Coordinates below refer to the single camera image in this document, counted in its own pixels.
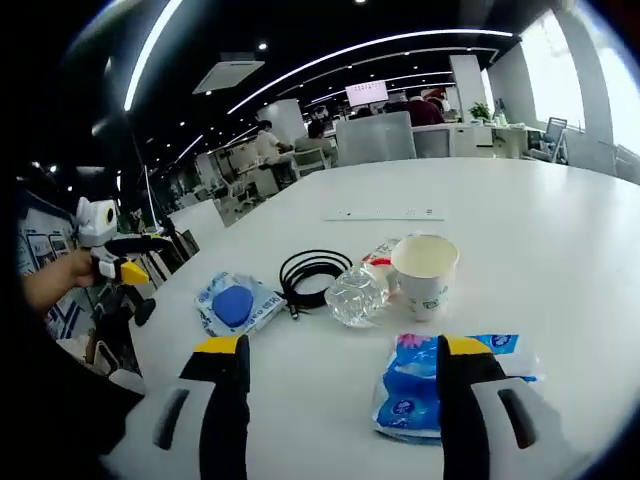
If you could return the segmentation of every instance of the crushed plastic bottle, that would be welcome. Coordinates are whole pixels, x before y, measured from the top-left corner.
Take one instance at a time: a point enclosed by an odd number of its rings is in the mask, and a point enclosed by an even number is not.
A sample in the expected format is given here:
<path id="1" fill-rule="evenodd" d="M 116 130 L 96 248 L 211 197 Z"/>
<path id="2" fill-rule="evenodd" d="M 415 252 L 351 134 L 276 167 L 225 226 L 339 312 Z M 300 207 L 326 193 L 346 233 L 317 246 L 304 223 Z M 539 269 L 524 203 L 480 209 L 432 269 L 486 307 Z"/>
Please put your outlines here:
<path id="1" fill-rule="evenodd" d="M 344 325 L 375 327 L 369 318 L 389 298 L 389 283 L 382 269 L 361 263 L 340 275 L 324 298 L 331 315 Z"/>

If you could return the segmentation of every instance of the monitor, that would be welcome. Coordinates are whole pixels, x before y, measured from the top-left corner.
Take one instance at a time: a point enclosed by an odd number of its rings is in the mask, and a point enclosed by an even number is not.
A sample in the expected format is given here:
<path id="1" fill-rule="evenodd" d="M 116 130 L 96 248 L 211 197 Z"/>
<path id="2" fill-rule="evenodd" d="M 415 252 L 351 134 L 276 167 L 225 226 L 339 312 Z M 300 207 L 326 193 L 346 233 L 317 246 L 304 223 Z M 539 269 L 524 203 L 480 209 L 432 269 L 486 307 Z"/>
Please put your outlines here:
<path id="1" fill-rule="evenodd" d="M 389 93 L 384 80 L 350 85 L 345 88 L 345 91 L 352 107 L 389 100 Z"/>

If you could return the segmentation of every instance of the black cable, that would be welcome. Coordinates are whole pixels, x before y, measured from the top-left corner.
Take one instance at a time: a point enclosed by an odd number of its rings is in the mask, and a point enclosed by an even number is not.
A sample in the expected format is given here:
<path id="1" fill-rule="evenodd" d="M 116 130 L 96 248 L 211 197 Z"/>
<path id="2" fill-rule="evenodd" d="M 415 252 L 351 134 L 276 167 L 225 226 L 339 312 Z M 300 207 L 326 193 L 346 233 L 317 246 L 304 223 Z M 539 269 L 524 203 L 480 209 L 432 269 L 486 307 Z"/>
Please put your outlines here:
<path id="1" fill-rule="evenodd" d="M 307 258 L 287 269 L 287 264 L 291 261 L 306 255 Z M 302 294 L 296 291 L 296 286 L 303 280 L 314 275 L 331 275 L 338 278 L 343 272 L 348 270 L 353 263 L 345 255 L 332 250 L 305 250 L 289 257 L 280 267 L 280 285 L 284 298 L 288 303 L 289 311 L 294 320 L 298 318 L 300 310 L 317 308 L 324 305 L 324 290 L 316 293 Z"/>

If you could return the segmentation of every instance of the black ceiling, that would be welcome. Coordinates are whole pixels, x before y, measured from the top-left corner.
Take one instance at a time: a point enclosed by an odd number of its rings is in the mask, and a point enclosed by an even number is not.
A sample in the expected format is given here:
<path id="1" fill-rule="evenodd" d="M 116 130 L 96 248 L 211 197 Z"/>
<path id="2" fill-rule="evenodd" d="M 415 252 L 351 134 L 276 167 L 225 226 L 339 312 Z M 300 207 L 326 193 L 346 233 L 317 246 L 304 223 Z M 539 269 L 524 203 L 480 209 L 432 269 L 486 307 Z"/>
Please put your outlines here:
<path id="1" fill-rule="evenodd" d="M 66 28 L 80 30 L 99 5 L 85 6 L 67 18 Z M 37 113 L 38 149 L 41 162 L 69 165 L 100 165 L 107 158 L 91 127 L 110 111 L 111 95 L 123 103 L 133 66 L 163 1 L 131 1 L 126 15 L 103 29 L 96 39 L 75 53 L 54 75 L 46 76 L 47 94 Z M 189 155 L 228 142 L 253 123 L 264 102 L 298 98 L 301 106 L 313 99 L 341 90 L 345 85 L 374 78 L 450 70 L 451 52 L 422 52 L 356 65 L 307 82 L 325 72 L 352 63 L 398 52 L 437 47 L 509 50 L 517 38 L 485 35 L 434 35 L 398 40 L 362 48 L 315 65 L 275 85 L 231 115 L 227 111 L 248 95 L 290 70 L 334 51 L 395 34 L 444 28 L 482 28 L 521 32 L 548 8 L 545 0 L 183 0 L 156 43 L 143 72 L 128 120 L 135 132 L 145 163 L 162 166 L 173 162 L 200 134 L 205 137 Z M 73 38 L 63 32 L 61 39 Z M 257 50 L 265 41 L 268 49 Z M 220 52 L 253 52 L 265 65 L 237 87 L 192 95 L 194 88 L 219 60 Z M 476 51 L 486 67 L 494 51 Z M 104 68 L 112 60 L 112 89 L 105 85 Z M 425 83 L 446 82 L 447 75 L 424 77 Z M 400 80 L 397 87 L 421 83 L 422 78 Z M 305 83 L 283 97 L 278 94 Z"/>

